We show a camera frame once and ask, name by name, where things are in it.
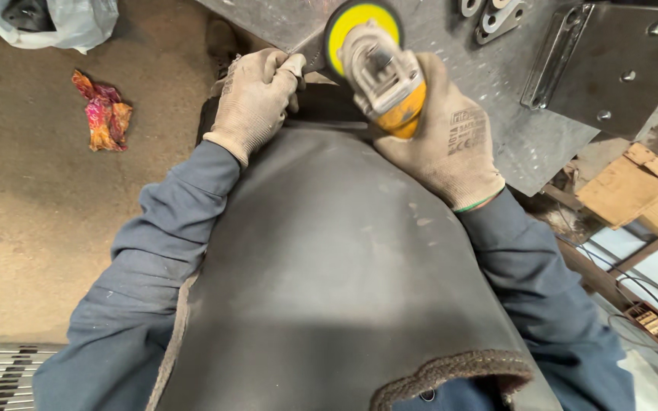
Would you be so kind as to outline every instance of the right hand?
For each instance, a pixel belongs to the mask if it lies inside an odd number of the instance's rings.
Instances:
[[[408,140],[379,138],[375,148],[454,212],[472,209],[505,187],[494,167],[489,117],[449,81],[438,56],[416,56],[428,87],[418,128]]]

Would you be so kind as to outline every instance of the angle grinder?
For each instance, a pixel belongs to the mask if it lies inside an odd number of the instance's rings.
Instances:
[[[324,29],[327,65],[350,84],[357,106],[389,134],[410,138],[423,108],[425,79],[402,43],[398,14],[379,0],[343,3]]]

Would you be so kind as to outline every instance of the wooden crate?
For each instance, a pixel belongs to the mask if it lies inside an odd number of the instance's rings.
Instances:
[[[658,155],[634,143],[575,196],[613,229],[639,219],[658,235]]]

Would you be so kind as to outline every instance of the yellow sanding disc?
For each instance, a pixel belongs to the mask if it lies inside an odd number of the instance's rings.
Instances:
[[[347,33],[356,25],[367,23],[371,18],[384,29],[398,45],[402,46],[402,28],[397,13],[383,2],[349,1],[339,6],[332,14],[324,29],[324,56],[327,65],[344,77],[344,68],[337,51],[344,43]]]

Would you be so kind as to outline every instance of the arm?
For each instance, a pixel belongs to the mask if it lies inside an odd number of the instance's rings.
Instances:
[[[508,190],[457,214],[479,267],[565,409],[634,409],[633,379],[617,366],[618,337],[565,266],[550,228]]]
[[[528,218],[494,167],[489,117],[448,80],[432,53],[417,55],[427,94],[411,140],[375,147],[435,192],[461,220],[479,266],[565,409],[633,409],[618,338],[597,322],[550,228]]]
[[[38,409],[146,406],[179,287],[200,264],[239,173],[227,150],[206,141],[163,182],[143,188],[143,214],[118,232],[113,262],[70,317],[70,344],[35,375]]]
[[[202,262],[241,165],[273,135],[301,54],[265,49],[230,66],[212,131],[141,191],[143,215],[116,235],[113,262],[70,317],[70,344],[34,378],[40,411],[144,409],[174,327],[179,288]]]

